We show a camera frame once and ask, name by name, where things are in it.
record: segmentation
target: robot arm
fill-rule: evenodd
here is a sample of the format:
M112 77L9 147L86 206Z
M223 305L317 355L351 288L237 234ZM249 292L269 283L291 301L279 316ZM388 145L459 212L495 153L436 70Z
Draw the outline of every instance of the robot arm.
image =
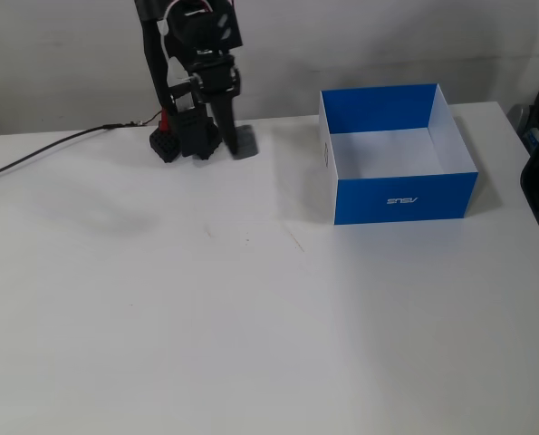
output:
M163 109L159 130L150 138L165 161L179 153L208 159L221 139L236 156L233 98L241 78L231 49L242 45L235 8L229 0L135 0L144 52ZM168 57L188 72L187 81L169 87ZM178 104L190 95L188 108ZM210 104L217 126L207 116Z

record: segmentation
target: white wire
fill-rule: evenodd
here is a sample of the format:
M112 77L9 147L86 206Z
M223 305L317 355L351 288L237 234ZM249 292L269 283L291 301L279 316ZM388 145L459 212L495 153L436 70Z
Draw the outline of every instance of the white wire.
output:
M213 8L207 0L200 1L207 6L208 12L213 12ZM168 5L167 10L164 12L164 18L162 19L162 21L164 22L163 25L165 25L168 30L166 33L164 33L162 30L160 31L160 46L162 47L162 53L164 54L164 58L167 60L167 62L170 60L170 57L168 56L167 45L164 40L165 36L168 34L168 32L170 32L170 29L168 28L168 15L170 14L172 7L178 2L180 2L180 0L172 0L172 2L170 2L170 5Z

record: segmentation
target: asus logo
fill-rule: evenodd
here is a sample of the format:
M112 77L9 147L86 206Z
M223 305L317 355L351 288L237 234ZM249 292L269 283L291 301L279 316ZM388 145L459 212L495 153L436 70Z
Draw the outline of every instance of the asus logo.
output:
M386 204L412 204L416 202L418 198L395 198L395 199L388 199L388 202Z

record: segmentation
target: white wall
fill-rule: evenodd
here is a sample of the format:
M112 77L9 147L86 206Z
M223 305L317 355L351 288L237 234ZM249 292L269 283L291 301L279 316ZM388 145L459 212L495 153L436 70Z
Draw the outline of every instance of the white wall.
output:
M539 0L236 0L240 118L316 113L318 91L440 82L506 109L539 88ZM0 0L0 133L158 108L132 0Z

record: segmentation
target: gray object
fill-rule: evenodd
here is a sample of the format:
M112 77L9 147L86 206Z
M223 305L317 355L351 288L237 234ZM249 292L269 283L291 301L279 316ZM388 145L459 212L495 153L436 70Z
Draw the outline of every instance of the gray object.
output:
M507 113L508 121L515 129L516 134L523 136L527 121L531 115L531 106L528 104L515 104Z

